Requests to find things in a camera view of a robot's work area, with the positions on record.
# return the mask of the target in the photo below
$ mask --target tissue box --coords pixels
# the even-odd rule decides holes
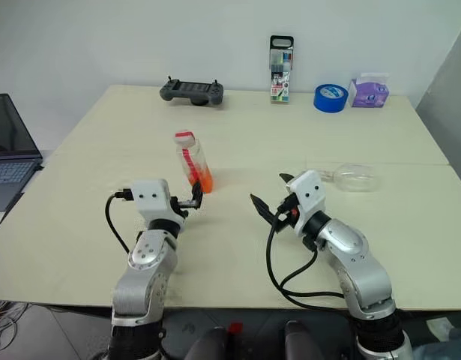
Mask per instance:
[[[349,104],[352,107],[383,107],[390,92],[385,84],[377,82],[350,82]]]

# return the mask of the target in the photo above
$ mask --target wire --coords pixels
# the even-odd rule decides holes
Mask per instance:
[[[0,351],[7,349],[13,342],[17,335],[17,321],[25,313],[28,308],[28,304],[24,303],[16,305],[18,303],[12,303],[8,301],[0,301]],[[10,340],[2,345],[1,336],[8,328],[13,328],[13,334]]]
[[[124,243],[124,240],[122,240],[122,238],[120,237],[120,235],[118,234],[117,230],[115,229],[115,227],[113,226],[113,223],[112,223],[112,219],[110,219],[110,204],[112,203],[112,200],[114,200],[116,198],[115,194],[113,195],[110,195],[109,196],[109,199],[107,199],[107,202],[105,204],[105,218],[107,220],[107,223],[109,224],[109,227],[110,229],[112,230],[113,232],[113,235],[115,235],[115,237],[117,238],[118,242],[120,242],[120,245],[122,245],[122,247],[124,248],[125,252],[128,254],[129,250],[128,250],[128,247],[127,245]]]
[[[275,214],[274,220],[272,221],[272,226],[270,229],[270,233],[268,234],[268,239],[267,239],[267,247],[265,251],[265,260],[267,264],[267,272],[268,276],[270,277],[270,280],[274,287],[280,291],[280,293],[283,295],[285,299],[290,301],[291,303],[300,306],[301,308],[308,309],[308,310],[318,310],[318,311],[333,311],[336,313],[341,313],[342,311],[333,307],[323,307],[323,306],[315,306],[315,305],[308,305],[304,304],[302,302],[299,302],[298,300],[295,300],[294,298],[291,298],[290,296],[297,296],[297,297],[305,297],[305,298],[311,298],[311,297],[316,297],[316,296],[335,296],[337,298],[342,298],[343,295],[338,293],[338,292],[331,292],[331,291],[320,291],[320,292],[296,292],[296,291],[291,291],[287,290],[284,288],[285,284],[288,283],[291,279],[296,277],[297,275],[301,274],[305,270],[307,270],[310,266],[313,265],[313,263],[317,259],[317,250],[314,251],[312,259],[305,264],[304,266],[298,268],[295,270],[293,273],[290,275],[286,276],[281,283],[277,282],[277,279],[275,278],[274,270],[272,268],[272,263],[271,263],[271,247],[272,247],[272,241],[274,240],[274,235],[275,235],[275,229],[277,228],[279,219],[278,217],[281,215],[280,211],[277,211]]]

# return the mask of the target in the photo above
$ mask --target blue tape roll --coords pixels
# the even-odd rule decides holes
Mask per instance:
[[[313,105],[324,113],[338,113],[345,107],[349,92],[334,84],[320,85],[315,90]]]

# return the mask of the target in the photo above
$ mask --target plastic bottle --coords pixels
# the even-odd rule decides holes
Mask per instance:
[[[214,180],[208,169],[202,147],[192,131],[182,130],[175,133],[174,141],[177,144],[177,156],[180,158],[184,173],[190,185],[200,181],[202,191],[206,194],[212,191]]]
[[[368,165],[345,163],[335,171],[319,170],[324,182],[333,182],[342,191],[367,192],[379,187],[375,170]]]

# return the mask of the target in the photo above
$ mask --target laptop screen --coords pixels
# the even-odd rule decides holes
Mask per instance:
[[[40,152],[10,96],[0,94],[0,158],[12,158],[13,156],[17,158],[23,155],[40,156]]]

